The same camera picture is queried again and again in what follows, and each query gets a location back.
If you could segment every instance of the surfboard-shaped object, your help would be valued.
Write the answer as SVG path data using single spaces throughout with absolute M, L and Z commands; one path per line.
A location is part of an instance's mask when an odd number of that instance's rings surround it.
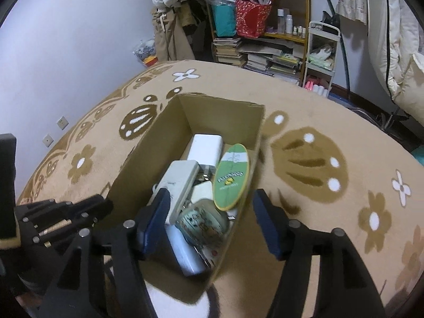
M 223 155 L 213 180 L 213 200 L 219 210 L 235 207 L 249 176 L 249 155 L 240 143 L 231 146 Z

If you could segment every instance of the metal screw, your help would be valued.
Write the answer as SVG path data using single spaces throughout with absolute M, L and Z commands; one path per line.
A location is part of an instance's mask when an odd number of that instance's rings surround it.
M 345 231 L 338 227 L 333 229 L 333 233 L 337 235 L 338 237 L 343 237 L 345 235 Z
M 301 223 L 300 223 L 299 220 L 292 219 L 292 220 L 289 221 L 289 226 L 292 227 L 292 228 L 299 228 L 300 225 L 301 225 Z
M 134 220 L 126 220 L 124 222 L 124 227 L 125 228 L 133 228 L 135 226 L 135 221 Z
M 90 234 L 90 230 L 88 228 L 83 228 L 79 231 L 78 233 L 80 235 L 80 237 L 86 237 Z

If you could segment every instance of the white flower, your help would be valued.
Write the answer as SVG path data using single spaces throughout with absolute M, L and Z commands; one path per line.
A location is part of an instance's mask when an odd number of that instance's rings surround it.
M 392 179 L 393 189 L 395 189 L 396 191 L 399 191 L 400 203 L 402 207 L 405 207 L 406 197 L 411 195 L 411 189 L 409 185 L 403 183 L 402 176 L 398 170 L 396 170 L 396 174 L 397 174 L 398 180 L 396 180 L 395 178 Z
M 173 76 L 176 76 L 177 78 L 174 79 L 174 82 L 180 81 L 188 77 L 189 79 L 197 79 L 199 76 L 196 74 L 191 74 L 195 71 L 195 69 L 189 69 L 185 73 L 174 73 Z

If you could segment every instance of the cable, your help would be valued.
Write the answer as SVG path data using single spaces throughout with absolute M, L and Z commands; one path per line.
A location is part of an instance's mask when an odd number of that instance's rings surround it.
M 328 6 L 330 7 L 330 11 L 332 16 L 336 14 L 336 11 L 334 10 L 334 6 L 331 2 L 331 0 L 327 0 Z M 344 45 L 343 35 L 340 34 L 340 46 L 342 49 L 342 55 L 343 55 L 343 62 L 345 67 L 345 75 L 346 75 L 346 88 L 347 88 L 347 100 L 350 101 L 350 78 L 349 78 L 349 66 L 347 63 L 347 56 L 346 56 L 346 48 Z

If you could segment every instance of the floral patterned blanket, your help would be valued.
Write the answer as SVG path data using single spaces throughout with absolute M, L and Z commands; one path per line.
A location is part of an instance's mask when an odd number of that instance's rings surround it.
M 107 195 L 143 133 L 180 92 L 266 106 L 253 186 L 310 228 L 343 228 L 385 305 L 402 303 L 424 270 L 424 167 L 378 128 L 290 83 L 229 65 L 163 62 L 89 111 L 48 153 L 20 201 Z M 159 317 L 265 317 L 282 262 L 267 250 L 251 205 L 241 217 L 213 287 L 185 305 L 149 287 Z M 319 262 L 304 317 L 311 317 Z

